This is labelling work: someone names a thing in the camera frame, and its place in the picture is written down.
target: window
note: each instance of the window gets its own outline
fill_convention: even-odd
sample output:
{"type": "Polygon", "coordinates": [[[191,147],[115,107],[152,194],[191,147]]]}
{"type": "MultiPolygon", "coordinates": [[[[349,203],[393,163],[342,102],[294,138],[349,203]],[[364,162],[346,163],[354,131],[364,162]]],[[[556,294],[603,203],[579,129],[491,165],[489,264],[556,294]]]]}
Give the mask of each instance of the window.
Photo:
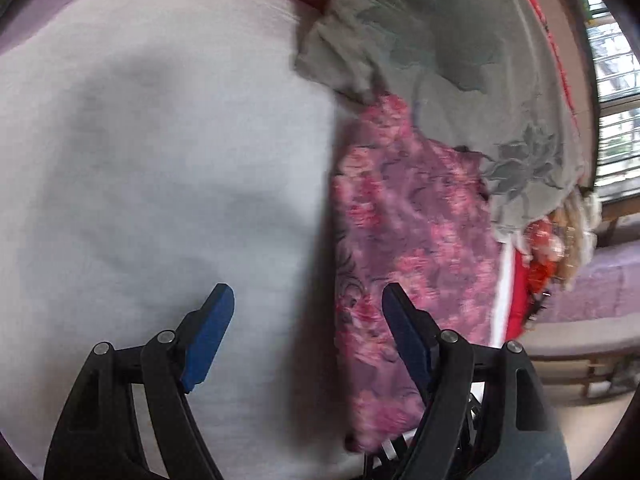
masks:
{"type": "Polygon", "coordinates": [[[602,0],[581,0],[601,105],[596,192],[640,194],[640,63],[602,0]]]}

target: screw head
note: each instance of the screw head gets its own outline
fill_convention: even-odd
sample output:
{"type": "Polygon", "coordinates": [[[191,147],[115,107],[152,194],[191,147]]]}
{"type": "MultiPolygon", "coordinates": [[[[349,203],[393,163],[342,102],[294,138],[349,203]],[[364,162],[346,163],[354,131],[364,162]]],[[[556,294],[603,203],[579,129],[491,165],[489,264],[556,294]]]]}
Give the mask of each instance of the screw head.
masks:
{"type": "Polygon", "coordinates": [[[440,332],[440,339],[447,343],[455,343],[458,340],[458,333],[453,330],[443,330],[440,332]]]}
{"type": "Polygon", "coordinates": [[[175,332],[173,330],[164,330],[158,334],[158,341],[161,343],[170,343],[175,339],[175,332]]]}
{"type": "Polygon", "coordinates": [[[98,343],[94,346],[94,354],[104,355],[109,351],[109,343],[98,343]]]}
{"type": "Polygon", "coordinates": [[[523,349],[524,347],[518,341],[514,341],[512,339],[511,341],[507,342],[507,350],[509,352],[513,352],[514,354],[519,354],[520,352],[522,352],[523,349]]]}

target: gray floral fabric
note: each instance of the gray floral fabric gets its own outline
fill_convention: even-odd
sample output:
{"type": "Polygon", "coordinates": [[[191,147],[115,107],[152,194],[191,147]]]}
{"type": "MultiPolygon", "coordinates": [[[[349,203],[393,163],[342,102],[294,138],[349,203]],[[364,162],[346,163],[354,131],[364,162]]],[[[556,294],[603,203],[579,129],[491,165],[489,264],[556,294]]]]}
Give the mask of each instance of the gray floral fabric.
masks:
{"type": "Polygon", "coordinates": [[[480,152],[498,238],[582,172],[575,123],[528,0],[332,0],[297,68],[359,101],[391,92],[429,139],[480,152]]]}

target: pink floral pillow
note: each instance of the pink floral pillow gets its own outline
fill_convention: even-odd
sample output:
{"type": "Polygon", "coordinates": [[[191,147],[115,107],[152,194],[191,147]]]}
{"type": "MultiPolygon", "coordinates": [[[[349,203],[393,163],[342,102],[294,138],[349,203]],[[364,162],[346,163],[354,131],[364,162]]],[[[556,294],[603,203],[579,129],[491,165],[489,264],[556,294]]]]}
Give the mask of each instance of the pink floral pillow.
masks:
{"type": "Polygon", "coordinates": [[[362,115],[338,165],[336,344],[348,375],[353,450],[379,449],[415,428],[424,411],[382,315],[387,283],[400,283],[441,328],[488,342],[499,244],[478,165],[478,154],[414,132],[395,95],[362,115]]]}

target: red fabric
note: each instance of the red fabric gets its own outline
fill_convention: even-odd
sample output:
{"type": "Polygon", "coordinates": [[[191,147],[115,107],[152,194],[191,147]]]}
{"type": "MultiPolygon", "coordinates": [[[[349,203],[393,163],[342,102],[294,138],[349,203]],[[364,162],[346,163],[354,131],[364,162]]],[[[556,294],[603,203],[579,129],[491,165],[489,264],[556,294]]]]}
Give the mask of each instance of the red fabric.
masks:
{"type": "Polygon", "coordinates": [[[527,315],[529,301],[527,299],[527,276],[529,268],[524,264],[520,251],[515,251],[513,271],[513,294],[511,295],[511,309],[507,322],[506,340],[516,339],[522,334],[522,325],[527,315]]]}
{"type": "Polygon", "coordinates": [[[531,293],[539,294],[542,292],[549,280],[555,275],[557,268],[557,262],[533,260],[529,266],[529,277],[527,279],[527,288],[531,293]]]}

